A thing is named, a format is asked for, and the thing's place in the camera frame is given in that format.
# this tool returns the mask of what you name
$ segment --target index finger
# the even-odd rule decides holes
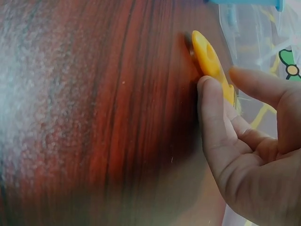
[[[215,178],[239,155],[230,148],[224,122],[222,87],[215,79],[207,79],[202,87],[199,101],[203,124],[203,151]]]

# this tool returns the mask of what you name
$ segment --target cartoon print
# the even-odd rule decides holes
[[[291,50],[283,49],[279,52],[281,62],[286,66],[287,80],[301,81],[300,69],[295,64],[293,59],[293,52]]]

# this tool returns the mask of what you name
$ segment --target blue plastic object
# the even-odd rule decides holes
[[[263,6],[275,6],[277,11],[282,12],[285,0],[211,0],[216,4],[254,4]]]

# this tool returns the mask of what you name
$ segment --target yellow plastic clip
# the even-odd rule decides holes
[[[224,98],[226,98],[230,104],[235,106],[234,87],[228,84],[220,60],[211,44],[200,32],[193,31],[192,45],[204,75],[209,75],[217,79],[222,85]]]

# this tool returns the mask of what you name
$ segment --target hand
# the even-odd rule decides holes
[[[260,226],[301,224],[301,83],[232,68],[234,84],[277,110],[278,139],[251,126],[223,99],[218,81],[198,82],[203,150],[226,203]]]

